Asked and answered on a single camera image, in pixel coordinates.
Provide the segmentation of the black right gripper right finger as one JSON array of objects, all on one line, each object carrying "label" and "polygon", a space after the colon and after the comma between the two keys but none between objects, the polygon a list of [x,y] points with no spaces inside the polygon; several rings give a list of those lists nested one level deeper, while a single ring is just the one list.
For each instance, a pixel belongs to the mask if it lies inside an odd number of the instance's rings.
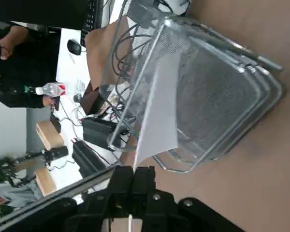
[{"label": "black right gripper right finger", "polygon": [[192,197],[175,202],[171,193],[158,190],[155,168],[139,167],[132,183],[134,218],[143,232],[242,232],[243,229]]}]

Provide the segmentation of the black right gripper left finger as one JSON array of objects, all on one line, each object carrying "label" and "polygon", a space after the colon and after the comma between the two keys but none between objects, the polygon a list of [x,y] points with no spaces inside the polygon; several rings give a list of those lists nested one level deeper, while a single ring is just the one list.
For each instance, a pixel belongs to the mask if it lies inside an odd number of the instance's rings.
[{"label": "black right gripper left finger", "polygon": [[[89,194],[83,203],[72,197],[88,190],[105,174],[111,173],[105,189]],[[106,220],[128,218],[131,213],[133,170],[116,166],[60,190],[46,206],[26,219],[28,232],[101,232]]]}]

